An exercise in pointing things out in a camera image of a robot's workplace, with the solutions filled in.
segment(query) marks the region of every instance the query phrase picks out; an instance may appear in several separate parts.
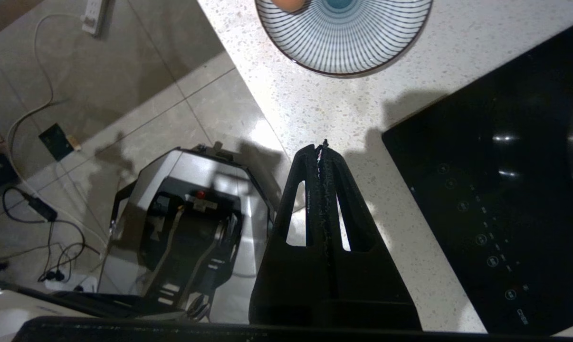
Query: white speckled countertop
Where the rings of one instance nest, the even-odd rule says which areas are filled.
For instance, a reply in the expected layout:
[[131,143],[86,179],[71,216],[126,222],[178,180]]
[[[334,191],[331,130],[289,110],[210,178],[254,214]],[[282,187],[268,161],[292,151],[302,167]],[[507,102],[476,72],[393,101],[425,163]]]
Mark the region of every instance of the white speckled countertop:
[[573,25],[573,0],[434,0],[415,45],[371,76],[330,78],[292,63],[254,0],[198,0],[292,158],[328,139],[369,204],[426,331],[485,329],[380,134]]

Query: induction cooktop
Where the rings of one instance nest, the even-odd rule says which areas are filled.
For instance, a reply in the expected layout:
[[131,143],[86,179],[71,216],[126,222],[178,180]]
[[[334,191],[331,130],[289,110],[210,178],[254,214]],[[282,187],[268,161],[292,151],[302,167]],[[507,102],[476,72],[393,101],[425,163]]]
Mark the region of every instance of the induction cooktop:
[[573,27],[382,136],[489,333],[573,325],[572,118]]

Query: electrical outlet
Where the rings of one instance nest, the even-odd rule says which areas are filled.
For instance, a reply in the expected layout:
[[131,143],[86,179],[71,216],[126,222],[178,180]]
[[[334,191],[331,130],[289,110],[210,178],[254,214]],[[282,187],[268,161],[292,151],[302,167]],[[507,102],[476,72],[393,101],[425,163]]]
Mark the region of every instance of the electrical outlet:
[[100,34],[103,25],[103,17],[109,0],[88,0],[86,13],[82,16],[82,30],[90,33],[93,37]]

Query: tile floor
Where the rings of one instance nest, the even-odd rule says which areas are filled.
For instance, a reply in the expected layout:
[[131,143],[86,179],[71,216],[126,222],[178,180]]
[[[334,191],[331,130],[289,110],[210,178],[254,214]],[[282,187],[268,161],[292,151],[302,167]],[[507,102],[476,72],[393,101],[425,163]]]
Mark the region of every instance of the tile floor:
[[[114,0],[96,39],[70,17],[83,13],[85,3],[44,0],[0,32],[0,132],[6,135],[50,94],[34,62],[35,25],[45,15],[67,14],[48,18],[37,37],[58,103],[25,120],[14,147],[35,190],[106,236],[115,191],[141,168],[173,147],[220,142],[237,160],[252,161],[252,173],[277,206],[291,162],[196,0]],[[37,138],[54,123],[83,147],[61,162]],[[16,192],[6,202],[14,216],[34,218]],[[11,221],[0,201],[0,256],[44,245],[48,229]],[[78,239],[68,225],[54,227],[53,242]],[[102,248],[92,234],[86,239]],[[52,260],[58,255],[55,249]],[[84,255],[79,272],[98,264],[92,253]],[[36,280],[45,262],[45,249],[14,258],[0,279],[43,289]]]

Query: bowl rim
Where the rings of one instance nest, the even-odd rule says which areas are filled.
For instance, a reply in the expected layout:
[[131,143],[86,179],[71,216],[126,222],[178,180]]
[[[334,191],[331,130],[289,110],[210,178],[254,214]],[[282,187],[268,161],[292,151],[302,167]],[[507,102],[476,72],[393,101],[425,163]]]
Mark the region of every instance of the bowl rim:
[[430,13],[432,13],[432,5],[434,5],[434,0],[430,0],[430,7],[428,7],[428,13],[426,14],[426,18],[424,19],[423,24],[420,26],[420,29],[415,33],[415,35],[411,38],[411,41],[407,44],[407,46],[405,46],[402,50],[400,50],[396,55],[394,55],[392,58],[390,58],[389,60],[383,62],[382,64],[376,65],[374,67],[371,67],[369,69],[365,69],[362,71],[356,71],[356,72],[345,72],[345,73],[339,73],[339,72],[327,72],[327,71],[321,71],[321,70],[317,70],[314,69],[313,67],[304,65],[303,63],[301,63],[300,61],[297,61],[296,59],[294,59],[293,57],[289,56],[289,54],[287,54],[284,50],[282,50],[282,48],[280,48],[280,46],[278,46],[276,44],[276,42],[274,41],[274,39],[272,38],[271,35],[269,35],[269,32],[267,31],[267,28],[265,28],[265,25],[263,24],[263,20],[261,19],[261,14],[259,12],[259,5],[258,5],[258,1],[259,0],[254,0],[255,2],[255,10],[257,11],[257,17],[258,17],[258,21],[261,24],[261,27],[263,28],[263,32],[265,32],[265,35],[269,38],[269,40],[272,42],[272,44],[274,46],[276,46],[276,48],[278,48],[278,51],[282,52],[282,54],[284,56],[286,56],[290,61],[292,61],[293,63],[295,63],[296,65],[299,65],[300,67],[304,67],[310,71],[316,72],[318,74],[321,75],[326,75],[326,76],[343,76],[343,77],[348,77],[348,76],[362,76],[363,74],[368,74],[368,73],[372,73],[375,71],[378,71],[380,68],[382,67],[386,67],[386,65],[388,65],[389,63],[396,61],[399,57],[402,56],[402,54],[404,54],[404,52],[408,51],[412,45],[414,45],[415,41],[417,41],[417,38],[420,36],[421,31],[424,30],[424,28],[426,27],[426,24],[428,23],[428,17],[430,17]]

